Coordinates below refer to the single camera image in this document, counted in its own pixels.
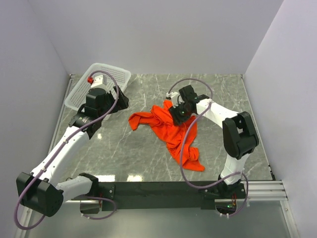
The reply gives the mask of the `orange t shirt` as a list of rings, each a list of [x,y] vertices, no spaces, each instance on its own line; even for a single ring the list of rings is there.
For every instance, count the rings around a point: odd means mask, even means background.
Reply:
[[[155,135],[165,142],[170,155],[178,164],[182,164],[186,170],[203,172],[205,167],[199,161],[199,149],[192,146],[198,132],[197,124],[191,128],[184,145],[183,157],[180,157],[183,139],[196,117],[191,116],[184,124],[175,126],[169,112],[170,107],[172,102],[164,100],[161,107],[154,105],[149,112],[133,113],[129,117],[129,125],[132,130],[136,130],[141,124],[149,125]]]

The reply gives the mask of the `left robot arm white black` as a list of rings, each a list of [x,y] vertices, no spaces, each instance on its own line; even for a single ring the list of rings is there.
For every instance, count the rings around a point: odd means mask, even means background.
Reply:
[[[109,114],[128,108],[128,98],[118,86],[115,95],[105,86],[94,86],[71,119],[62,139],[47,157],[30,173],[21,173],[16,179],[18,204],[44,216],[57,213],[62,204],[78,196],[94,199],[99,193],[99,180],[88,173],[59,182],[66,165],[102,126]]]

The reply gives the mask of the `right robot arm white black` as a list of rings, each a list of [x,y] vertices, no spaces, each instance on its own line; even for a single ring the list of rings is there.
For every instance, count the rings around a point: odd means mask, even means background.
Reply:
[[[222,129],[227,157],[215,187],[220,197],[230,197],[239,188],[246,160],[259,144],[251,115],[227,109],[207,95],[197,95],[191,85],[181,88],[179,92],[169,91],[166,98],[172,102],[169,112],[176,126],[184,124],[192,114],[196,114],[192,125],[205,117]]]

